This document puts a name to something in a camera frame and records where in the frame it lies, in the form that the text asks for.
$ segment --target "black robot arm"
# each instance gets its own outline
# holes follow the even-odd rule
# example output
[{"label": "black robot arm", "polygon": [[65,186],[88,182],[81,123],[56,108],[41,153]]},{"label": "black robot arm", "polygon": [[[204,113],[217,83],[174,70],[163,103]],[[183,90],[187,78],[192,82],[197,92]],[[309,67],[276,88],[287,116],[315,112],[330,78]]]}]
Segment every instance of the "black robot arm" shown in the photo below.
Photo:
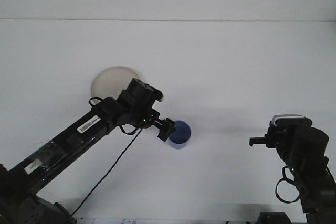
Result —
[{"label": "black robot arm", "polygon": [[161,91],[133,79],[117,99],[90,103],[89,113],[11,170],[0,165],[0,224],[76,223],[60,204],[50,204],[36,193],[116,127],[130,124],[136,131],[155,125],[158,137],[166,141],[175,131],[174,122],[160,120],[152,109],[162,98]]},{"label": "black robot arm", "polygon": [[250,138],[251,146],[265,144],[277,150],[294,177],[289,180],[283,169],[281,180],[296,186],[308,224],[336,223],[336,183],[324,155],[327,143],[325,132],[300,115],[276,115],[265,137]]}]

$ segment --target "black wire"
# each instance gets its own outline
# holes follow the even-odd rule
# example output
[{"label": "black wire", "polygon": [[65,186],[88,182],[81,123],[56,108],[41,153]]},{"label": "black wire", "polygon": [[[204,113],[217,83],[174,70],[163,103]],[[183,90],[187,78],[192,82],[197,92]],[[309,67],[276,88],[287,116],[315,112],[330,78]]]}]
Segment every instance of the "black wire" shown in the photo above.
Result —
[{"label": "black wire", "polygon": [[89,104],[93,107],[95,104],[91,103],[92,100],[98,100],[99,102],[101,102],[103,100],[103,98],[101,97],[91,97],[89,100]]},{"label": "black wire", "polygon": [[119,128],[121,129],[122,133],[124,133],[126,135],[134,135],[137,132],[137,130],[139,129],[139,128],[135,128],[132,132],[126,132],[124,130],[123,126],[119,126]]},{"label": "black wire", "polygon": [[129,145],[124,149],[124,151],[120,154],[120,156],[117,158],[115,163],[112,165],[112,167],[108,170],[108,172],[99,180],[99,182],[94,186],[94,188],[89,192],[89,194],[85,197],[85,199],[82,201],[82,203],[77,207],[77,209],[71,214],[73,216],[78,209],[84,204],[84,202],[89,198],[89,196],[93,193],[93,191],[99,186],[99,184],[109,175],[109,173],[112,171],[112,169],[116,166],[119,159],[122,157],[122,155],[127,151],[127,149],[133,144],[135,139],[139,136],[139,134],[142,132],[143,128],[140,129],[140,131],[137,133],[137,135],[133,138],[133,140],[129,143]]}]

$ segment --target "white label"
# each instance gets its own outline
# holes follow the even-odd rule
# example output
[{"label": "white label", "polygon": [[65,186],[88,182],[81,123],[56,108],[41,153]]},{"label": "white label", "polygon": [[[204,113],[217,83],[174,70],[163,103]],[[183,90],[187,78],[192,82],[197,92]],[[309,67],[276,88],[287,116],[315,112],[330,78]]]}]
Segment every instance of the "white label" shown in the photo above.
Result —
[{"label": "white label", "polygon": [[38,158],[35,159],[33,162],[31,162],[26,168],[25,171],[27,174],[31,174],[33,171],[35,171],[40,165],[42,164],[41,160]]},{"label": "white label", "polygon": [[89,121],[87,121],[86,123],[82,124],[81,126],[79,126],[77,128],[77,131],[79,133],[84,133],[85,131],[87,131],[89,128],[91,128],[92,126],[94,126],[96,123],[98,123],[100,121],[100,118],[98,116],[94,116],[93,118],[91,118]]}]

